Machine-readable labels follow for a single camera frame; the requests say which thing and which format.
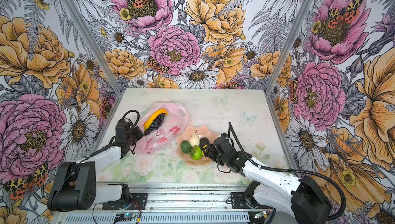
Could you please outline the dark green avocado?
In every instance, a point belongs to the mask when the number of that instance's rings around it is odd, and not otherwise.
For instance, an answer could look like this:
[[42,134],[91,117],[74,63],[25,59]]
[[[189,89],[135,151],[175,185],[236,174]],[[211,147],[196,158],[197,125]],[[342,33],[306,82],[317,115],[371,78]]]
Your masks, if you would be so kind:
[[210,142],[208,138],[201,138],[200,139],[200,148],[202,150],[202,153],[205,154],[207,149],[209,148]]

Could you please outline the bright green bumpy fruit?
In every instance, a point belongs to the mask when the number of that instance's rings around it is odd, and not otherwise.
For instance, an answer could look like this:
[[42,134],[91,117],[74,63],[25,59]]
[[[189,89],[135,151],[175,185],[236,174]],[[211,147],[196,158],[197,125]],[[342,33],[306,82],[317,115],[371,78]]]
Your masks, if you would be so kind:
[[193,146],[190,150],[189,156],[192,160],[200,160],[204,154],[199,146]]

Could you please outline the pink scalloped bowl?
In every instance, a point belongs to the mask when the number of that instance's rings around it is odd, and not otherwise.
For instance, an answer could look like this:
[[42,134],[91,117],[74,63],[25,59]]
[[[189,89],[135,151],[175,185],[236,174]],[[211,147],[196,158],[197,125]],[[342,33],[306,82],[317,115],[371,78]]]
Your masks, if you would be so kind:
[[177,136],[177,155],[189,166],[206,166],[212,162],[205,157],[203,149],[212,144],[219,135],[208,129],[207,126],[188,126]]

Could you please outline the yellow banana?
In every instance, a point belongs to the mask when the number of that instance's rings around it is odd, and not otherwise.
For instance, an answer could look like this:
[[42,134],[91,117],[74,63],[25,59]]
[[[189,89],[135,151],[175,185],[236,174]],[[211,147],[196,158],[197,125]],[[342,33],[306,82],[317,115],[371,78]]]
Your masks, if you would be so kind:
[[143,124],[144,126],[144,130],[147,130],[151,124],[153,123],[153,121],[160,116],[161,114],[165,114],[168,115],[168,112],[166,109],[158,109],[156,110],[147,120],[146,122]]

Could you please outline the beige garlic bulb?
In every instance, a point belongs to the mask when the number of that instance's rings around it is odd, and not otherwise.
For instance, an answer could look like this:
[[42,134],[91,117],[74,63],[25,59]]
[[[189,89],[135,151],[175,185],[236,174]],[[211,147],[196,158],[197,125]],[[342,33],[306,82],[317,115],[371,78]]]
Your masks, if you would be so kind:
[[197,132],[194,132],[191,137],[189,138],[189,143],[194,146],[199,146],[200,145],[200,136]]

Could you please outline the smooth green lime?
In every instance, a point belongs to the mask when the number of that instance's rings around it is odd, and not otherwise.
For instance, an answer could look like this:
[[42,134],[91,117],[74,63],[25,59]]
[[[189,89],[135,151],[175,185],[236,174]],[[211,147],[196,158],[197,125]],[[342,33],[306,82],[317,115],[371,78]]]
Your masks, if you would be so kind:
[[183,141],[180,144],[180,149],[184,154],[189,154],[192,149],[192,145],[189,143],[189,141]]

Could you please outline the pink plastic bag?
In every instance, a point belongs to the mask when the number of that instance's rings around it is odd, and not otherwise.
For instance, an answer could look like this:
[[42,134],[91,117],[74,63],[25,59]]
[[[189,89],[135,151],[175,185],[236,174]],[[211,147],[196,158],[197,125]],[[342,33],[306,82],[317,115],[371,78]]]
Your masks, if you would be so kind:
[[157,103],[146,112],[138,122],[138,127],[144,133],[143,124],[146,120],[158,109],[166,109],[168,115],[165,116],[162,126],[141,138],[135,148],[137,154],[154,154],[165,146],[168,146],[171,141],[187,127],[189,116],[186,109],[179,103]]

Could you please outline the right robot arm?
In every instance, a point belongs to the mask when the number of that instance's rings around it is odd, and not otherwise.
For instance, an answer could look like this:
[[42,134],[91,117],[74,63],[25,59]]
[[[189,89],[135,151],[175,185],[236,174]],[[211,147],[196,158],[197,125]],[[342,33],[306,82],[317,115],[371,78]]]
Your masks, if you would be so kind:
[[235,208],[282,211],[299,224],[324,224],[329,220],[333,205],[313,179],[300,179],[278,168],[268,170],[252,155],[236,151],[230,140],[225,133],[212,143],[202,138],[200,148],[205,157],[251,181],[241,196],[231,197]]

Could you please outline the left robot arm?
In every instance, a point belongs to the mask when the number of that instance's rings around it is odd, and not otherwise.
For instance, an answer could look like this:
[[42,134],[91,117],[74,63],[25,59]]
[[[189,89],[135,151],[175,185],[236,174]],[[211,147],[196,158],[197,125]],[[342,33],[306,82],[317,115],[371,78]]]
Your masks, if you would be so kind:
[[87,210],[96,204],[124,209],[131,204],[132,197],[126,184],[101,185],[96,179],[98,172],[125,157],[144,136],[136,123],[126,120],[119,120],[115,131],[108,145],[86,159],[59,166],[47,200],[50,211]]

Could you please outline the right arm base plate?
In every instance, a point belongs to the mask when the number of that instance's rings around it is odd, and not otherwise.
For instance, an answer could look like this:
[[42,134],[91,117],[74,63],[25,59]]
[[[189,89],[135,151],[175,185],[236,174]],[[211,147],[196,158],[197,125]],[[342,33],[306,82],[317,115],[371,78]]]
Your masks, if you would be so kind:
[[232,209],[269,209],[267,205],[247,202],[243,192],[231,192],[226,202],[231,205]]

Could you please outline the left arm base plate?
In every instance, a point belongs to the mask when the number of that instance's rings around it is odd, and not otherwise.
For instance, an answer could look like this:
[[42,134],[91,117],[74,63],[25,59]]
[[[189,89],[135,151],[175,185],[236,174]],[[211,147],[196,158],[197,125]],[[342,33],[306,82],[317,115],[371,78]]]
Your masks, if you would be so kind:
[[104,203],[102,209],[105,211],[115,210],[145,210],[148,194],[147,193],[131,193],[127,199]]

